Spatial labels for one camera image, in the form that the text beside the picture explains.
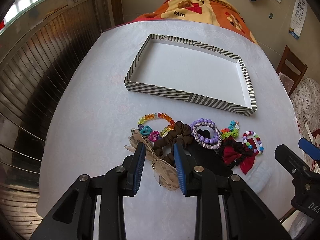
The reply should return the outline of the beige leopard ribbon bow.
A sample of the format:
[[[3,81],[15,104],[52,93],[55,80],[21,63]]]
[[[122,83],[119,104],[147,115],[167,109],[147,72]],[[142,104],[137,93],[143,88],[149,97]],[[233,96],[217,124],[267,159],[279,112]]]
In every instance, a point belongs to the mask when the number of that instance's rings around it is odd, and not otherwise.
[[[139,142],[144,143],[146,148],[146,160],[150,161],[155,178],[159,185],[169,191],[177,190],[179,188],[179,182],[176,168],[155,154],[151,141],[149,141],[148,138],[143,137],[140,134],[140,131],[136,128],[131,129],[131,135],[128,139],[130,145],[125,145],[124,147],[132,153],[135,152]]]

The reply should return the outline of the black velvet hair band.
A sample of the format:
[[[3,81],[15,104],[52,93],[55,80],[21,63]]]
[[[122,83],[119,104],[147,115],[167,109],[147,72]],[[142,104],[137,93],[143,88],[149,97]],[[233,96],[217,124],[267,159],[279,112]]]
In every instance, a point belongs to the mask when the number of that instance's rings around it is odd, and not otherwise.
[[[229,177],[233,174],[232,169],[224,163],[223,159],[214,150],[202,147],[195,139],[187,145],[187,151],[195,158],[197,165],[212,171],[213,174],[223,177]]]

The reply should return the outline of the brown scrunchie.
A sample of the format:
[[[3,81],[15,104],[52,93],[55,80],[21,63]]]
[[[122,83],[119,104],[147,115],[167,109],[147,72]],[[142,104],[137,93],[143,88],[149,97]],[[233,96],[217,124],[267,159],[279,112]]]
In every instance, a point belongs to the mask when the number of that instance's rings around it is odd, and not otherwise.
[[[180,142],[184,149],[191,144],[193,136],[191,134],[191,127],[181,121],[175,123],[174,129],[170,130],[168,134],[153,143],[153,150],[155,154],[175,167],[174,160],[174,144]],[[164,155],[163,148],[170,148],[171,152]]]

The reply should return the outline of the red bow hair clip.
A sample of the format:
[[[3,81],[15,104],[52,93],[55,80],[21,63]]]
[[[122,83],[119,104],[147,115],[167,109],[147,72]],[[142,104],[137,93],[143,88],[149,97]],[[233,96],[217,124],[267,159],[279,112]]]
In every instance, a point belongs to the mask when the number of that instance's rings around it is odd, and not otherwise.
[[[244,160],[240,165],[240,170],[242,170],[242,172],[244,174],[247,174],[249,172],[249,170],[253,167],[254,161],[255,161],[255,157],[258,155],[259,153],[259,149],[257,148],[256,144],[254,143],[253,139],[249,139],[249,145],[247,146],[245,143],[243,143],[248,149],[253,151],[253,156],[249,157],[248,159]]]

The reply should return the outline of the black scrunchie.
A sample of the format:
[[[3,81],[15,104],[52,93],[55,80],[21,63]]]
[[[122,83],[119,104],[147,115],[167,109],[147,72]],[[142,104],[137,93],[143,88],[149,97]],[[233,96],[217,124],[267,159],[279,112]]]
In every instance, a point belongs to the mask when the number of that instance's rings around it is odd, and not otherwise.
[[[237,142],[233,137],[228,137],[221,142],[219,156],[229,168],[234,168],[253,156],[253,151],[242,142]]]

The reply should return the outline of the floral bedding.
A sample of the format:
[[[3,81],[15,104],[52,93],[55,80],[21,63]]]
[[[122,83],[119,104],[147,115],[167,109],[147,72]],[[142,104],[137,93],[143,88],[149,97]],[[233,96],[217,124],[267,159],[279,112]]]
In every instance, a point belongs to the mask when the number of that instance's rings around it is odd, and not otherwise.
[[[319,148],[319,83],[312,78],[300,81],[290,96],[299,133]]]

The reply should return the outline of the striped shallow tray box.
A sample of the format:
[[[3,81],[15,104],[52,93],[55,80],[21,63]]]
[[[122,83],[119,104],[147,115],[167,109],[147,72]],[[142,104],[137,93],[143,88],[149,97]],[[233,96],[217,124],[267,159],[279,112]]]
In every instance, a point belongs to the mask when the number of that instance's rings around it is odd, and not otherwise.
[[[150,34],[124,79],[128,91],[245,116],[258,108],[243,59],[214,45]]]

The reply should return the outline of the wooden chair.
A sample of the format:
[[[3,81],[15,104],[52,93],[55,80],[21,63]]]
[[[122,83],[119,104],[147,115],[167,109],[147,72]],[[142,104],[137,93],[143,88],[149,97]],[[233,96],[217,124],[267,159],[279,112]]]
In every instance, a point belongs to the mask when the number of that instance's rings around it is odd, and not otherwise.
[[[290,96],[297,88],[307,69],[307,65],[290,50],[288,45],[286,45],[276,69],[276,73],[279,75],[288,96]]]

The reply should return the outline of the orange patterned blanket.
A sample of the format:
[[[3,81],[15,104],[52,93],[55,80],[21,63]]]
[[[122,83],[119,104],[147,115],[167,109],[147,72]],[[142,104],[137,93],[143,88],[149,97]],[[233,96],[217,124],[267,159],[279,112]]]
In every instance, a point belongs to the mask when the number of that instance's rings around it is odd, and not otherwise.
[[[142,14],[135,21],[168,19],[215,25],[257,44],[238,10],[226,0],[166,0],[157,10]]]

